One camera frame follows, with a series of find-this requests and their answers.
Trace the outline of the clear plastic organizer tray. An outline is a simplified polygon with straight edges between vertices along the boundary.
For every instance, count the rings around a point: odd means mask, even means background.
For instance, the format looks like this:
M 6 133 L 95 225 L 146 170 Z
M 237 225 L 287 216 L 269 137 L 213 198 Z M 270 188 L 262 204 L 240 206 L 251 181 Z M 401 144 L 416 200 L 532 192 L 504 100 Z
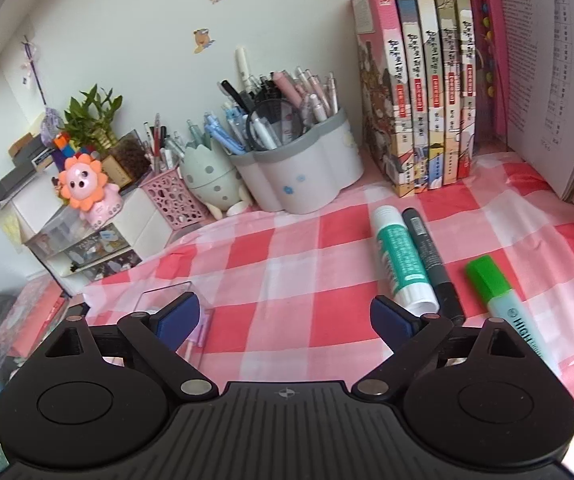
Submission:
M 213 309 L 191 282 L 146 290 L 135 312 L 148 315 L 148 326 L 162 344 L 193 367 L 200 366 L 205 352 Z

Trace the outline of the green white glue stick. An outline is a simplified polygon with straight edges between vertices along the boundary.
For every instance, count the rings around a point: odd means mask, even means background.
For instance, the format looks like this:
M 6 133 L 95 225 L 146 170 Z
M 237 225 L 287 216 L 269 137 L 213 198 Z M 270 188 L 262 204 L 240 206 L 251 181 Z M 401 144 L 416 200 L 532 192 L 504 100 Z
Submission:
M 436 314 L 438 299 L 398 209 L 380 206 L 371 222 L 393 301 L 416 316 Z

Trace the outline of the black marker pen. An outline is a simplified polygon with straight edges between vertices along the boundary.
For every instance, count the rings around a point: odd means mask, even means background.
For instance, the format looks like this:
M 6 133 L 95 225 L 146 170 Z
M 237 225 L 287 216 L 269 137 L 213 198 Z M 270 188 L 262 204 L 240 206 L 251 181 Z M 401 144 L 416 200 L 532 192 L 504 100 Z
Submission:
M 439 313 L 448 318 L 455 326 L 462 326 L 465 322 L 465 314 L 460 298 L 458 298 L 458 292 L 423 218 L 416 209 L 406 208 L 402 212 L 402 219 L 437 297 Z

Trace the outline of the green cap highlighter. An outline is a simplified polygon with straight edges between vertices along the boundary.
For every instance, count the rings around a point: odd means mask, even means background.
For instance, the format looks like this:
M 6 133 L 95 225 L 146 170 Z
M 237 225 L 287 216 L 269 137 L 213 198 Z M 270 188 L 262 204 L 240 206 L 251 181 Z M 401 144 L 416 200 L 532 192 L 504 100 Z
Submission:
M 465 273 L 490 315 L 508 322 L 541 360 L 560 376 L 560 366 L 536 321 L 492 257 L 483 255 L 470 261 L 465 266 Z

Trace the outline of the lilac clear gel pen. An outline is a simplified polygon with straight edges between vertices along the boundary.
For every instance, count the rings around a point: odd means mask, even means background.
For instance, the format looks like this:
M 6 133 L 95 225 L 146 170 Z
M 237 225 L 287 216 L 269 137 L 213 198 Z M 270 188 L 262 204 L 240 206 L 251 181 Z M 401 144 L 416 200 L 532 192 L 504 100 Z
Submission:
M 177 354 L 181 356 L 188 363 L 198 366 L 203 350 L 205 350 L 205 343 L 209 333 L 210 323 L 212 315 L 207 313 L 202 313 L 199 318 L 199 322 L 194 330 L 189 334 L 187 339 L 177 350 Z

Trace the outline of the black smartphone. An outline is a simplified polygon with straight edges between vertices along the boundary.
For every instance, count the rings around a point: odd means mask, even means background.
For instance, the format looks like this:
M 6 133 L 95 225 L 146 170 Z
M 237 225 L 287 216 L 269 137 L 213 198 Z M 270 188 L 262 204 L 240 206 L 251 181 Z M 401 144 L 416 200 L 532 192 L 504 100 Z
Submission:
M 86 302 L 81 302 L 81 304 L 74 304 L 66 310 L 66 318 L 85 318 L 89 311 L 89 305 Z

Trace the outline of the pink checkered table cloth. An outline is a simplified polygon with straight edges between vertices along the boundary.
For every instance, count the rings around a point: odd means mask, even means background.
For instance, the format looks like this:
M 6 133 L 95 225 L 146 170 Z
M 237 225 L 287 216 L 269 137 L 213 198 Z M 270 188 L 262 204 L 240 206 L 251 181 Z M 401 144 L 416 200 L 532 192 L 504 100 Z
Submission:
M 574 395 L 574 205 L 510 153 L 481 156 L 468 179 L 404 200 L 375 178 L 313 214 L 214 222 L 87 286 L 89 318 L 111 324 L 144 292 L 188 281 L 213 308 L 200 366 L 214 382 L 354 382 L 388 353 L 368 318 L 372 298 L 387 292 L 369 225 L 383 205 L 421 213 L 472 323 L 485 307 L 465 266 L 492 257 Z

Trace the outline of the white mini drawer unit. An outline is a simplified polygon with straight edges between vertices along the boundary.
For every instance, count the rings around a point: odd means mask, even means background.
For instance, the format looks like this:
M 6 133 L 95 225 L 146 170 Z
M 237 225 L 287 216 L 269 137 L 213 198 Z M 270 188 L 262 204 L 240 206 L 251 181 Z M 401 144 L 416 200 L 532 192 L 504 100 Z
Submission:
M 25 246 L 74 296 L 90 283 L 137 266 L 161 252 L 173 230 L 140 188 L 127 194 L 122 210 L 98 229 L 61 207 Z

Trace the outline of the pink perforated pen holder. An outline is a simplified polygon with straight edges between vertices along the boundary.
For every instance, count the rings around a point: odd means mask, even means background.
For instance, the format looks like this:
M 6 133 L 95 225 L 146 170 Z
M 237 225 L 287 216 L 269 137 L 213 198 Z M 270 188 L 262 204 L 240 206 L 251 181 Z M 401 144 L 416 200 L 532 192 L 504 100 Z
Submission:
M 175 232 L 208 219 L 206 207 L 189 192 L 176 167 L 148 176 L 140 188 Z

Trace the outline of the pink box stack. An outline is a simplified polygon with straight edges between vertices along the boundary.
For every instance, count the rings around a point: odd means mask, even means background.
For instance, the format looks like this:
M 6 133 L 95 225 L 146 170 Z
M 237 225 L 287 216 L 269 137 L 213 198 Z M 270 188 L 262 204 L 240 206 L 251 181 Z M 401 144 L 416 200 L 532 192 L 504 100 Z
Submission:
M 18 296 L 0 300 L 0 367 L 8 356 L 27 359 L 59 324 L 68 298 L 50 276 L 29 281 Z

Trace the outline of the green egg pen holder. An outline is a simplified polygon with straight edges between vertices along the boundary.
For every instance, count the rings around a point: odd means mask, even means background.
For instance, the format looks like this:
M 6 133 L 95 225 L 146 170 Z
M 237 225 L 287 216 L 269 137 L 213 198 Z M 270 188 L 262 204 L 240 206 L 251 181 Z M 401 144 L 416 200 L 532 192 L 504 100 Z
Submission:
M 253 205 L 243 177 L 217 141 L 209 148 L 187 144 L 180 172 L 188 191 L 215 220 L 236 216 Z

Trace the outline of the pink lion toy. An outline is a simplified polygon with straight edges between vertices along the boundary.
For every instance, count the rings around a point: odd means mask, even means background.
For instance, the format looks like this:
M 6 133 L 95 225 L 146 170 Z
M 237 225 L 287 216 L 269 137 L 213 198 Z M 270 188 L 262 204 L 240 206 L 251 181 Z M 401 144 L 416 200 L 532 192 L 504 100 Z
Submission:
M 89 154 L 67 158 L 58 180 L 60 197 L 94 230 L 100 229 L 122 210 L 119 186 L 109 181 L 102 171 L 101 161 Z

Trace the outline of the grey white flower pen holder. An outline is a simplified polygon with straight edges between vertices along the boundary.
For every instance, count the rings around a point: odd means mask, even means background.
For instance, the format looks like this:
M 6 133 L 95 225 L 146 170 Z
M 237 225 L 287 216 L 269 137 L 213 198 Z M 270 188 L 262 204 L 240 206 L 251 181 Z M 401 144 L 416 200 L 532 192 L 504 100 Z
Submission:
M 308 214 L 359 181 L 364 166 L 344 110 L 272 151 L 229 157 L 259 207 Z

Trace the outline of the rubik's cube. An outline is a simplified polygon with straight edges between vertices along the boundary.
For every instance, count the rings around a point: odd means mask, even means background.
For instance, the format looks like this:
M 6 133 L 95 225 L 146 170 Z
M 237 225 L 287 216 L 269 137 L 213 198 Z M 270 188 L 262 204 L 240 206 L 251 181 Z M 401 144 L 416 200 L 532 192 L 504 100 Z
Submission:
M 58 133 L 52 143 L 55 145 L 55 153 L 52 154 L 52 158 L 59 171 L 64 169 L 64 164 L 68 158 L 79 158 L 83 154 L 89 154 L 87 148 L 74 148 L 70 136 L 65 132 Z

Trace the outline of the bamboo plant in pot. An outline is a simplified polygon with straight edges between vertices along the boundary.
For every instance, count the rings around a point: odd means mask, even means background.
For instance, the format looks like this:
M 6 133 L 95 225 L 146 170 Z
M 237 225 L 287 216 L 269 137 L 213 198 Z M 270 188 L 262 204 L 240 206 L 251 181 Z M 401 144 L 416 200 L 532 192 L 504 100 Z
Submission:
M 72 96 L 63 112 L 62 132 L 75 151 L 86 153 L 101 162 L 109 181 L 124 190 L 137 184 L 150 170 L 150 161 L 135 131 L 118 136 L 113 123 L 121 110 L 123 96 L 104 90 L 97 84 Z

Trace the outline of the magnifying glass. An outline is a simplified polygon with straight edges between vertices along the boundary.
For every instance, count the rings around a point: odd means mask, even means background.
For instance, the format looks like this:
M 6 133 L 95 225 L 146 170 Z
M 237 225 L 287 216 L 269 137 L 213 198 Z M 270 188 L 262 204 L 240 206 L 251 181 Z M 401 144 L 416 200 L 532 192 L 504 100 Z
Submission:
M 248 115 L 246 131 L 250 149 L 265 152 L 298 140 L 305 127 L 298 107 L 285 99 L 268 99 Z

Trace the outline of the white spine comic book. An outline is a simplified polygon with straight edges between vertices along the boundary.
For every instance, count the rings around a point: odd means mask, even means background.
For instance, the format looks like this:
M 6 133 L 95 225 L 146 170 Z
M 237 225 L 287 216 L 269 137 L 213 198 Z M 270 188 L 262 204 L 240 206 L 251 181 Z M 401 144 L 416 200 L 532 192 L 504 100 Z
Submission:
M 458 177 L 467 178 L 472 168 L 476 122 L 476 44 L 470 0 L 454 0 L 461 53 L 461 139 Z

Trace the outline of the pink abacus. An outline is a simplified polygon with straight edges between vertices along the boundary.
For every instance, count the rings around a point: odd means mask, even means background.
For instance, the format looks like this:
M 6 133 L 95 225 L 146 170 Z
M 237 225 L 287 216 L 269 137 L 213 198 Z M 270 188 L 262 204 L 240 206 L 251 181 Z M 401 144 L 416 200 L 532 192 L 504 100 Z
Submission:
M 508 40 L 502 0 L 470 0 L 476 44 L 484 71 L 485 96 L 491 107 L 493 132 L 508 140 Z

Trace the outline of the stack of printed papers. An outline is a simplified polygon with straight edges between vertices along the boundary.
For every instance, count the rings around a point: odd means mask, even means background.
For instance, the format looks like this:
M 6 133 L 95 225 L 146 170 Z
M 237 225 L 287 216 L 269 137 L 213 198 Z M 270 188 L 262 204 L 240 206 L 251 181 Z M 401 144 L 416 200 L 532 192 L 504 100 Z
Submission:
M 574 0 L 501 0 L 508 146 L 561 198 L 574 192 Z

